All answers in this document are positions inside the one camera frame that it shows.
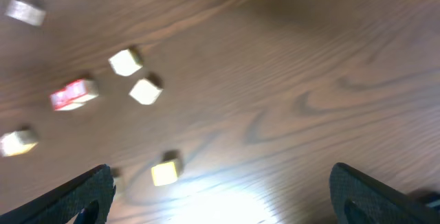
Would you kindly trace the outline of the red letter A block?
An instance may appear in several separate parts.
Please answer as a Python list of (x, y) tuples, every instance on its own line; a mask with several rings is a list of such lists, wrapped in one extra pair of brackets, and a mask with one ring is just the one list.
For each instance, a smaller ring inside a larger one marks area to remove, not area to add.
[(49, 98), (54, 111), (72, 111), (85, 105), (84, 103), (71, 100), (66, 88), (54, 92)]

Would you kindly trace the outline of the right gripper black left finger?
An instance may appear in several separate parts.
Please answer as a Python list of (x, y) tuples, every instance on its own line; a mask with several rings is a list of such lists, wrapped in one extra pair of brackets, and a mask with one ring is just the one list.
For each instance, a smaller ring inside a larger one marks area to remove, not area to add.
[(2, 223), (105, 223), (116, 187), (102, 164), (1, 215)]

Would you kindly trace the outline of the red letter I block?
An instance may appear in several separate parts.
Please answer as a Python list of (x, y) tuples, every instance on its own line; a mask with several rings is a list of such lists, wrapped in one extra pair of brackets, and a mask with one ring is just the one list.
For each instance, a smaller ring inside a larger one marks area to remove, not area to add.
[(99, 96), (97, 84), (93, 80), (79, 79), (66, 86), (66, 93), (72, 102), (88, 102)]

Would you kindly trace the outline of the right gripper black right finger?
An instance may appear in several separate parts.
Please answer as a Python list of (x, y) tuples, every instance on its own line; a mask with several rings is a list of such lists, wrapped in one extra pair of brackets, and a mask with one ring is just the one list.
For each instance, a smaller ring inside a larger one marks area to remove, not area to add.
[(439, 222), (439, 196), (429, 202), (412, 199), (348, 164), (333, 166), (329, 189), (342, 224)]

